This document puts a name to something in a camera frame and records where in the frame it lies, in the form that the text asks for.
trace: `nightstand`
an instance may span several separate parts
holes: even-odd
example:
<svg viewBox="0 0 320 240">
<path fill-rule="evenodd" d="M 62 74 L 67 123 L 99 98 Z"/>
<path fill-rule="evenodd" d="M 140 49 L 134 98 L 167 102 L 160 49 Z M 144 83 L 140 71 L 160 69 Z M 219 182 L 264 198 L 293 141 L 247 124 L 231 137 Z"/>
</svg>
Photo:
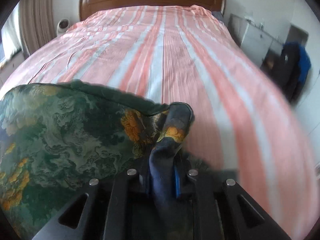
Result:
<svg viewBox="0 0 320 240">
<path fill-rule="evenodd" d="M 281 54 L 281 43 L 244 18 L 231 14 L 228 30 L 241 50 L 258 67 L 261 67 L 270 49 Z"/>
</svg>

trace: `beige curtain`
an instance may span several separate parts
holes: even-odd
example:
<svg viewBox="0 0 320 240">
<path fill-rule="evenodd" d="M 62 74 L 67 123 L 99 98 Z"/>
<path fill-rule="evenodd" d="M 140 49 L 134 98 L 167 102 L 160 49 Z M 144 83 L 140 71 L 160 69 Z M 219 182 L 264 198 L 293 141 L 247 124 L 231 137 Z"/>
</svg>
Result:
<svg viewBox="0 0 320 240">
<path fill-rule="evenodd" d="M 55 37 L 52 0 L 21 0 L 19 28 L 25 56 L 51 41 Z"/>
</svg>

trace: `white cabinet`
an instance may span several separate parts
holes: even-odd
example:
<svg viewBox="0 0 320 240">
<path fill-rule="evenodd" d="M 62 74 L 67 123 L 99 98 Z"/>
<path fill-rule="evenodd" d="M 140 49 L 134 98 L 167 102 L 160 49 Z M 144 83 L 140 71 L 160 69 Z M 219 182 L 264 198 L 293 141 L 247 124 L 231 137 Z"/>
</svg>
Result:
<svg viewBox="0 0 320 240">
<path fill-rule="evenodd" d="M 17 53 L 11 60 L 9 60 L 0 70 L 0 86 L 10 77 L 15 69 L 24 61 L 22 52 Z"/>
<path fill-rule="evenodd" d="M 240 18 L 236 15 L 230 16 L 228 29 L 238 46 L 258 67 L 261 67 L 262 62 L 271 47 L 282 47 L 281 44 L 268 33 L 258 29 L 244 18 Z"/>
</svg>

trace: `bedsheet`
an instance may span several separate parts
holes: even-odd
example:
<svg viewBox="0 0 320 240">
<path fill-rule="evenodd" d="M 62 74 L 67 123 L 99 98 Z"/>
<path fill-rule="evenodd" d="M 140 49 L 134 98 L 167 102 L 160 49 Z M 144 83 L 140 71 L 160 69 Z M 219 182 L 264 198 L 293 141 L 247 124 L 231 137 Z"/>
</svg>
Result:
<svg viewBox="0 0 320 240">
<path fill-rule="evenodd" d="M 153 100 L 186 102 L 195 122 L 185 149 L 242 187 L 292 239 L 319 217 L 312 151 L 279 90 L 199 6 L 100 11 L 36 51 L 9 77 L 20 84 L 72 79 Z"/>
</svg>

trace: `white speaker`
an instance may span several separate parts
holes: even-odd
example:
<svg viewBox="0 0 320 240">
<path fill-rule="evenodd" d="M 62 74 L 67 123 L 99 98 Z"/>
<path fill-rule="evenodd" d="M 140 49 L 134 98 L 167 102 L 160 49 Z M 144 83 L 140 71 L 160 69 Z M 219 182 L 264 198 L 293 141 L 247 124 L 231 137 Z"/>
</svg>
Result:
<svg viewBox="0 0 320 240">
<path fill-rule="evenodd" d="M 70 27 L 70 22 L 68 19 L 60 20 L 57 25 L 57 37 L 63 35 L 69 27 Z"/>
</svg>

